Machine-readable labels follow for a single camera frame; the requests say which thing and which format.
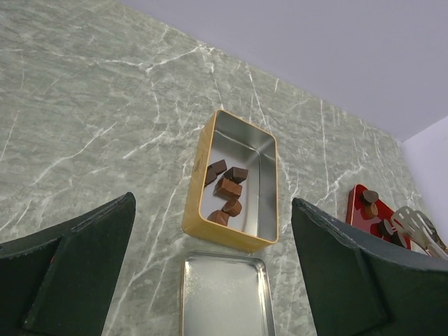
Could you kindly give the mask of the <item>round brown chocolate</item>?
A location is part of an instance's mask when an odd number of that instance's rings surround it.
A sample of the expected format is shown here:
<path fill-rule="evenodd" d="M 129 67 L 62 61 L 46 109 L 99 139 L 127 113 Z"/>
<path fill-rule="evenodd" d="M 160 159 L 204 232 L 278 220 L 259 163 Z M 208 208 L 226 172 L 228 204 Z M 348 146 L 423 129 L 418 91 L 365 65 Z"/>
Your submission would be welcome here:
<path fill-rule="evenodd" d="M 368 220 L 377 217 L 378 213 L 379 213 L 377 205 L 375 203 L 373 203 L 373 204 L 369 204 L 369 205 L 365 206 L 364 213 L 365 213 L 365 217 Z"/>

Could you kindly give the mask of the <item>small brown chocolate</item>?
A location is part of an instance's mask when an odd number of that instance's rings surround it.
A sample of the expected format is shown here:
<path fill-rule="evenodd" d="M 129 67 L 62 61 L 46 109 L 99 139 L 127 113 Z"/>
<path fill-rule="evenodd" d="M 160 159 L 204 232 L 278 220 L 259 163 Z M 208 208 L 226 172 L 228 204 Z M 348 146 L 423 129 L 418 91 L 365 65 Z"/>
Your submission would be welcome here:
<path fill-rule="evenodd" d="M 229 218 L 230 216 L 228 213 L 221 210 L 215 210 L 208 216 L 207 220 L 219 225 L 227 226 Z"/>

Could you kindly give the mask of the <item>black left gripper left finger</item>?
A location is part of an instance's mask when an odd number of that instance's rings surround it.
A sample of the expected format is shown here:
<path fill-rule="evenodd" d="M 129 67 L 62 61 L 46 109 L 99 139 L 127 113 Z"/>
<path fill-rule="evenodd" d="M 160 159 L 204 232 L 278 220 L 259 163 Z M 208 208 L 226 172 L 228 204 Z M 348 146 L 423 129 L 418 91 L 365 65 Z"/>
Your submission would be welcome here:
<path fill-rule="evenodd" d="M 100 335 L 136 214 L 130 192 L 1 244 L 2 335 Z"/>

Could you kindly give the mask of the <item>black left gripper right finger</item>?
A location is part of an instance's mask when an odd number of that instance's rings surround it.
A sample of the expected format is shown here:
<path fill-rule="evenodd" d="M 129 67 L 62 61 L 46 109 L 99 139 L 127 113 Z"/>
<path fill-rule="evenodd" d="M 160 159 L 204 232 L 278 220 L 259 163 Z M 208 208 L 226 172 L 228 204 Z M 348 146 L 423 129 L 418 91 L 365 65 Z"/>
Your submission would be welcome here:
<path fill-rule="evenodd" d="M 446 335 L 447 261 L 381 240 L 308 201 L 291 225 L 318 335 Z"/>

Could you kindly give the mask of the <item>brown chocolate cube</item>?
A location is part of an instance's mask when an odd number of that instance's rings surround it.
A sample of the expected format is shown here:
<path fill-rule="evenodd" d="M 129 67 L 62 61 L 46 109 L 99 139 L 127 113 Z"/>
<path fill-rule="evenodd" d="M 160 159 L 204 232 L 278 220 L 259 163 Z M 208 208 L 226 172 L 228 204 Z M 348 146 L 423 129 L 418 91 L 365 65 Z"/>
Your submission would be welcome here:
<path fill-rule="evenodd" d="M 215 172 L 217 175 L 222 174 L 223 172 L 225 172 L 227 170 L 227 164 L 226 161 L 224 159 L 216 161 L 212 164 L 210 164 L 207 167 L 207 170 L 210 171 L 212 170 L 213 172 Z"/>

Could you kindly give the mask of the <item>dark round chocolate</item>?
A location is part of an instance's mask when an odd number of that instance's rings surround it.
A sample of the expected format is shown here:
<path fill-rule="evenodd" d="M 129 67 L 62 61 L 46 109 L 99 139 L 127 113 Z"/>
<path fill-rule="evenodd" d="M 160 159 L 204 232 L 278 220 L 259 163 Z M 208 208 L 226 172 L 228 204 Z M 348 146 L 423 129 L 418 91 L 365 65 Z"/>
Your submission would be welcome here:
<path fill-rule="evenodd" d="M 361 193 L 361 200 L 366 205 L 374 204 L 378 199 L 379 194 L 376 191 L 366 189 Z"/>

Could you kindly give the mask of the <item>dark chocolate piece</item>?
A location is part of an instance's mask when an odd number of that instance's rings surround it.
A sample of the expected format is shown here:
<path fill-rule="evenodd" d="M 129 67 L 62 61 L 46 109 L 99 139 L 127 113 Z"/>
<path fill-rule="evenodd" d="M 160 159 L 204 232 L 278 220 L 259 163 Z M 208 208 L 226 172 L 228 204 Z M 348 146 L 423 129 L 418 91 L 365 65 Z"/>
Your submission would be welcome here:
<path fill-rule="evenodd" d="M 208 170 L 204 180 L 204 186 L 207 187 L 217 179 L 218 175 L 214 170 Z"/>

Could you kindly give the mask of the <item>metal tweezers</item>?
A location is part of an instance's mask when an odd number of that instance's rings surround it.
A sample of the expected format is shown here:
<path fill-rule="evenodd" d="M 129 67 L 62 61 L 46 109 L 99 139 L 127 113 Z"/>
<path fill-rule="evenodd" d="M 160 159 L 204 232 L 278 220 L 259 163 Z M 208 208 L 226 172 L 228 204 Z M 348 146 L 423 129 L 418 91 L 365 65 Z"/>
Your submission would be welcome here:
<path fill-rule="evenodd" d="M 393 213 L 390 222 L 426 254 L 447 260 L 447 245 L 423 212 L 402 206 Z"/>

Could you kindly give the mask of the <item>silver tin lid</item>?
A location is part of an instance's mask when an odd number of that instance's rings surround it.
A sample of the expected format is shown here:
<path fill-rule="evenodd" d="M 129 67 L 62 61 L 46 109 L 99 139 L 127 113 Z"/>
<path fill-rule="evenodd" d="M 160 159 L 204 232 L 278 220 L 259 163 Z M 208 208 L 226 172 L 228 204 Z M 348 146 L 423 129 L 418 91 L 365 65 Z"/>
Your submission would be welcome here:
<path fill-rule="evenodd" d="M 183 262 L 181 335 L 275 335 L 267 268 L 253 256 L 192 251 Z"/>

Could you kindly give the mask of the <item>brown square chocolate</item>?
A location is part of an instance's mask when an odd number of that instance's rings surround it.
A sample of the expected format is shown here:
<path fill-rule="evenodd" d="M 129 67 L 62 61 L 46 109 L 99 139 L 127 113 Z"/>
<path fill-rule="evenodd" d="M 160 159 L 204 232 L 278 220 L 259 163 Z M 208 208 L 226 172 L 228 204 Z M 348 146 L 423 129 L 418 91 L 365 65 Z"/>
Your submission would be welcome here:
<path fill-rule="evenodd" d="M 239 199 L 242 195 L 242 186 L 228 178 L 222 178 L 217 182 L 213 194 L 227 200 Z"/>

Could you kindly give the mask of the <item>dark chocolate cube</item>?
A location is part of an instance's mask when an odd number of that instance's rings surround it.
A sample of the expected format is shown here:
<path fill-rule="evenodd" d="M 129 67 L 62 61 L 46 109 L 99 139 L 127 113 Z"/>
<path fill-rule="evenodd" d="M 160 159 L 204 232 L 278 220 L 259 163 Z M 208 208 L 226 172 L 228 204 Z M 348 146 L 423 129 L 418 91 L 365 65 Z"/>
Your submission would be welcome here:
<path fill-rule="evenodd" d="M 233 183 L 240 184 L 248 177 L 249 171 L 240 167 L 231 167 L 224 173 L 224 177 Z"/>

